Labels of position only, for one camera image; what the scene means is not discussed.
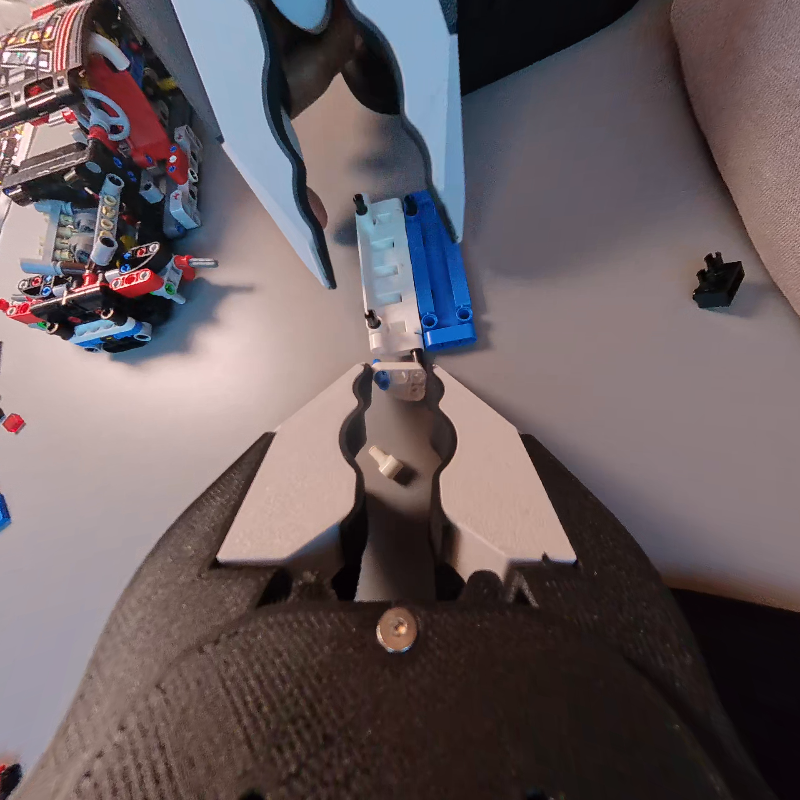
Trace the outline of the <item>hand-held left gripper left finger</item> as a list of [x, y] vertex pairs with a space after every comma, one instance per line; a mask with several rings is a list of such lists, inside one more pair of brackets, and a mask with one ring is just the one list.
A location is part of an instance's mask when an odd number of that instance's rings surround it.
[[222, 565], [357, 584], [368, 532], [356, 456], [371, 394], [372, 369], [359, 363], [277, 428], [217, 553]]

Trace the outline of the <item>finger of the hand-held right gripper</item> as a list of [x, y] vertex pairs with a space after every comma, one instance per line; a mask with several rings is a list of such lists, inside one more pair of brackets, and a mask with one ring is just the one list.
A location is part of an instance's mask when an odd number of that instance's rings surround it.
[[225, 153], [303, 264], [326, 289], [335, 289], [303, 154], [283, 110], [278, 48], [259, 9], [247, 1], [175, 1], [173, 7]]
[[399, 114], [425, 162], [426, 184], [455, 243], [463, 240], [465, 164], [458, 3], [347, 2], [388, 57]]

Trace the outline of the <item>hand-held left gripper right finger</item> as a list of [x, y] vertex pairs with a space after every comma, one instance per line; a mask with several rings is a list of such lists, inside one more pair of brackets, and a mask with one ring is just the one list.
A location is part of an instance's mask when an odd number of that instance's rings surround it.
[[574, 564], [575, 549], [518, 429], [440, 365], [427, 397], [441, 461], [431, 495], [437, 563], [464, 583], [478, 572], [505, 581], [517, 567]]

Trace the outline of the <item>small white lego connector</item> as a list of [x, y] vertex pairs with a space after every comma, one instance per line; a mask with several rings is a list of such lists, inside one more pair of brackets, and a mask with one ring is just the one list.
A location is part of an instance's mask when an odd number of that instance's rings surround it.
[[422, 362], [374, 359], [371, 367], [374, 385], [387, 396], [408, 403], [421, 402], [425, 398], [427, 371]]
[[381, 475], [394, 483], [405, 484], [407, 470], [406, 465], [400, 459], [377, 445], [371, 445], [368, 453]]

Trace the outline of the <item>blue and white lego panel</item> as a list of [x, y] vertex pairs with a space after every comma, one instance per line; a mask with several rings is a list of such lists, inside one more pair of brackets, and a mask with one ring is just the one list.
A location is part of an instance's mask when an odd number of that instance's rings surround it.
[[463, 256], [427, 191], [354, 195], [365, 325], [376, 359], [474, 345]]

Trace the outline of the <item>black lego connector block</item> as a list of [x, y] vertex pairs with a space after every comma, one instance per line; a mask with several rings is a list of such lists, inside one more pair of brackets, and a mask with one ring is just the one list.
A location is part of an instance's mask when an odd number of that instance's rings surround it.
[[743, 263], [725, 261], [720, 251], [705, 255], [704, 262], [696, 273], [695, 304], [705, 310], [729, 307], [745, 277]]

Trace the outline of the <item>partly built lego car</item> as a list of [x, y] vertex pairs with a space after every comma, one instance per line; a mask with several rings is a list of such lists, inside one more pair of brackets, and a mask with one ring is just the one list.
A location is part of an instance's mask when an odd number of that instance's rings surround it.
[[202, 225], [203, 94], [169, 2], [40, 2], [2, 33], [3, 151], [23, 129], [72, 139], [13, 164], [2, 200], [47, 228], [2, 316], [87, 353], [143, 348], [218, 260], [182, 252]]

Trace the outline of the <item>pile of mixed lego pieces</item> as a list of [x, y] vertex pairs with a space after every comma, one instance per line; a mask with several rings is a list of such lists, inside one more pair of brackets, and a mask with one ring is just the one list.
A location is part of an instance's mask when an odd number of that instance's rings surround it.
[[30, 376], [27, 342], [34, 339], [29, 329], [10, 325], [2, 335], [2, 411], [19, 415], [24, 424], [16, 433], [2, 428], [2, 494], [10, 521], [2, 541], [25, 539], [35, 520], [37, 499], [35, 397], [36, 382]]

